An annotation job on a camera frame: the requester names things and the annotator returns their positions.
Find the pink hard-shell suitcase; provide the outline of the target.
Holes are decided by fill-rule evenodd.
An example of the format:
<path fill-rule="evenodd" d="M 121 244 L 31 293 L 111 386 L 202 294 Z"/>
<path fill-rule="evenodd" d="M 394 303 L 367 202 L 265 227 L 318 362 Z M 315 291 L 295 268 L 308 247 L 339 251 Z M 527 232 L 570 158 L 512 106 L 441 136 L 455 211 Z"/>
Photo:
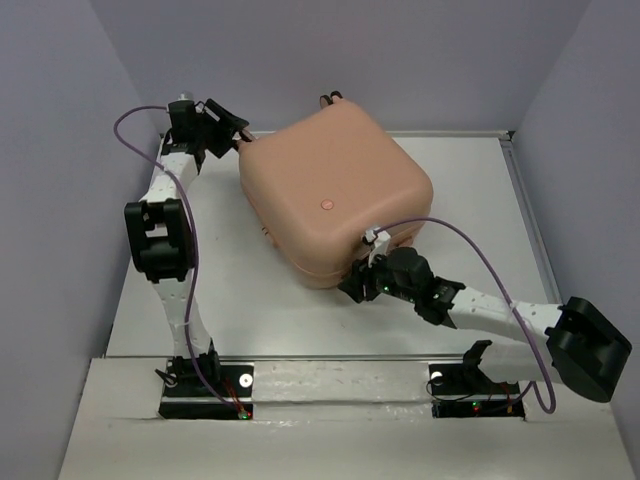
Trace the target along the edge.
<path fill-rule="evenodd" d="M 239 146 L 241 187 L 265 234 L 297 279 L 335 287 L 368 255 L 362 238 L 386 227 L 394 247 L 410 244 L 429 214 L 426 171 L 365 110 L 339 92 L 313 115 Z"/>

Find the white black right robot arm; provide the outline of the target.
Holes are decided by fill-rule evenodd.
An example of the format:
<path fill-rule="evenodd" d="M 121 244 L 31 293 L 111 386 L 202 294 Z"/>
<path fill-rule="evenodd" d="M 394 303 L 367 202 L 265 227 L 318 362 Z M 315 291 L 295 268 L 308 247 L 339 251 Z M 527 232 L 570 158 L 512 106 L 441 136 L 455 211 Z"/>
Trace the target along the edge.
<path fill-rule="evenodd" d="M 502 345 L 490 340 L 467 350 L 460 379 L 473 392 L 493 383 L 541 381 L 608 403 L 632 351 L 631 342 L 586 299 L 540 304 L 499 298 L 435 275 L 412 247 L 354 261 L 338 288 L 356 303 L 388 295 L 412 304 L 432 325 L 515 341 L 504 360 L 498 358 Z"/>

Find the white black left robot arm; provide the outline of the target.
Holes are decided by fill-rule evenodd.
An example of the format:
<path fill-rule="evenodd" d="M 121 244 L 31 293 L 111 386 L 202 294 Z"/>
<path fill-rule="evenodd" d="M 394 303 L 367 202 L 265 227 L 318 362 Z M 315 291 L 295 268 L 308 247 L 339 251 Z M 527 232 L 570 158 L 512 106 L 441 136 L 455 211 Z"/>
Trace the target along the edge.
<path fill-rule="evenodd" d="M 163 381 L 216 396 L 222 369 L 195 298 L 199 243 L 187 191 L 206 155 L 222 158 L 252 137 L 248 121 L 212 99 L 196 102 L 183 94 L 160 110 L 170 127 L 157 154 L 142 156 L 154 176 L 141 199 L 124 208 L 128 242 L 134 267 L 159 296 L 171 331 L 173 358 Z"/>

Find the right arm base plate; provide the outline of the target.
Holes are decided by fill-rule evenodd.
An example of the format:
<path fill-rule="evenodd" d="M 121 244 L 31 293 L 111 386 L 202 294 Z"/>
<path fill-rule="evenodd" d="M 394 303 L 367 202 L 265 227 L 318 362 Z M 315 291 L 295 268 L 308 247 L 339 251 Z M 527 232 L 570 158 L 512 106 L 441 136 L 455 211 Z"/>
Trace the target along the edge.
<path fill-rule="evenodd" d="M 430 365 L 428 373 L 425 390 L 436 419 L 526 418 L 517 383 L 495 383 L 461 363 Z"/>

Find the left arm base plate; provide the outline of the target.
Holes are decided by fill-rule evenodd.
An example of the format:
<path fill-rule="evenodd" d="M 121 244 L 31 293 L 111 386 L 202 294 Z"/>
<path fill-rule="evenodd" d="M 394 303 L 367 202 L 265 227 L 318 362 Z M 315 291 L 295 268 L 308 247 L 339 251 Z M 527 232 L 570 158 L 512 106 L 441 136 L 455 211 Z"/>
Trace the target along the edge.
<path fill-rule="evenodd" d="M 223 363 L 220 380 L 205 376 L 217 393 L 214 395 L 195 372 L 178 379 L 173 365 L 168 362 L 155 374 L 162 381 L 158 415 L 166 420 L 229 420 L 249 421 L 254 416 L 253 363 Z"/>

